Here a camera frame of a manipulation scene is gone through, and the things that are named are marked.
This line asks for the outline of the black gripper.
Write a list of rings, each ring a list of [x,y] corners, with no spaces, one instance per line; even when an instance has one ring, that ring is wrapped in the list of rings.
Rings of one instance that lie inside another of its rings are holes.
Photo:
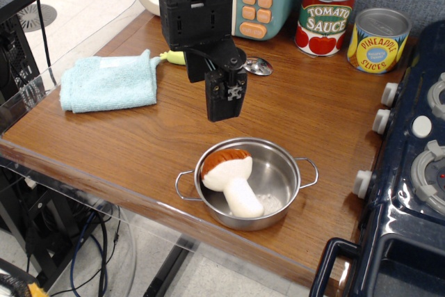
[[[205,81],[207,117],[238,117],[248,76],[232,40],[233,0],[159,0],[163,36],[173,51],[184,51],[188,80]],[[212,70],[207,59],[224,69]]]

